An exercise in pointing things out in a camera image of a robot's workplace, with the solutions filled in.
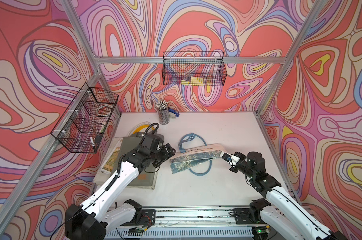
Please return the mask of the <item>white bag yellow handles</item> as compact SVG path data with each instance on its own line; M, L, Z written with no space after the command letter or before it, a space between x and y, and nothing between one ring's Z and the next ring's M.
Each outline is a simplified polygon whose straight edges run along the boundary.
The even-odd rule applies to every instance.
M150 122L142 122L131 129L129 134L124 137L113 137L109 149L107 150L106 157L103 160L99 171L102 174L110 175L114 169L115 162L117 161L121 145L124 138L141 138L144 131L150 125Z

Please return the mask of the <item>beige bag blue handles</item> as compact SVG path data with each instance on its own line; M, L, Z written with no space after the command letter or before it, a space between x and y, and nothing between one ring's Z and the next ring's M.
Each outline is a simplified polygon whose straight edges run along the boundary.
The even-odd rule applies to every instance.
M200 139L203 143L202 146L186 149L183 144L192 142L196 138ZM189 133L184 135L178 143L179 151L170 158L170 169L172 174L177 174L188 170L195 176L202 177L207 175L212 167L213 160L221 158L226 151L225 147L221 144L210 144L199 135ZM203 173L195 172L192 168L208 162L208 168Z

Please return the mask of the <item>olive green fabric bag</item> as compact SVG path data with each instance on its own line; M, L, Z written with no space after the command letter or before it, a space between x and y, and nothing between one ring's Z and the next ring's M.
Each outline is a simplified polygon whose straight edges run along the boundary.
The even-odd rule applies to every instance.
M128 186L154 189L155 169L174 155L173 148L163 143L164 136L152 132L142 134L141 137L123 138L113 172L122 174L121 163L129 162L139 171L139 175Z

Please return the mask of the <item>cream canvas tote bag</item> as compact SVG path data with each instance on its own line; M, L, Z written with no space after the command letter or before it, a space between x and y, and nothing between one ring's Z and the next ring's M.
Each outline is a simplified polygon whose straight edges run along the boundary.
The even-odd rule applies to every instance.
M120 152L115 162L114 169L110 175L102 174L99 170L97 171L93 183L97 186L103 185L106 180L117 170L118 161L120 157L122 157L125 153L129 152L130 150L134 149L140 142L141 138L124 138L123 143L120 148ZM132 182L128 184L129 188L142 188L142 189L151 189L155 188L157 174L154 172L156 168L152 165L148 167L145 172L139 174L139 176L134 179Z

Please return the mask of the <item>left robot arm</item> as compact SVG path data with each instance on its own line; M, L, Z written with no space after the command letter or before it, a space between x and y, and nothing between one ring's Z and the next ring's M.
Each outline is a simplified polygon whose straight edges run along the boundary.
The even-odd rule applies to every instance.
M159 126L153 123L145 129L139 144L119 158L116 171L95 193L79 206L69 206L63 223L65 237L70 240L103 240L107 233L123 224L140 222L142 206L134 200L126 200L112 211L109 208L147 167L158 170L163 162L175 155L175 149L165 144L164 137L157 133Z

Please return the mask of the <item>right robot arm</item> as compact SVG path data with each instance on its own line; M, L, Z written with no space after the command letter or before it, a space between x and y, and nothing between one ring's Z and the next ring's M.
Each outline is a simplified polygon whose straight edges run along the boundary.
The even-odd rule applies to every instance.
M340 231L334 232L319 222L294 200L281 183L267 173L261 153L222 153L221 157L229 163L231 172L243 173L246 182L262 196L250 204L251 221L272 226L287 240L347 239Z

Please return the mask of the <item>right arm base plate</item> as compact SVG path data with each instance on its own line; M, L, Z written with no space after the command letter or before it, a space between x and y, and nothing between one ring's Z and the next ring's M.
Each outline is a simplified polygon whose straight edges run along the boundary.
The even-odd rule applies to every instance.
M237 225L265 224L261 218L261 211L256 208L233 209L229 213Z

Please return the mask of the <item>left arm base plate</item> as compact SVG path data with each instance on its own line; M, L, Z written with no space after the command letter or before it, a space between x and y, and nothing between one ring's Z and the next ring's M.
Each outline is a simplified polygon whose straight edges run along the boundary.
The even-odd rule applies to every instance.
M148 227L155 224L156 210L155 209L144 209L138 214L135 214L130 222L122 224L122 226L143 226Z

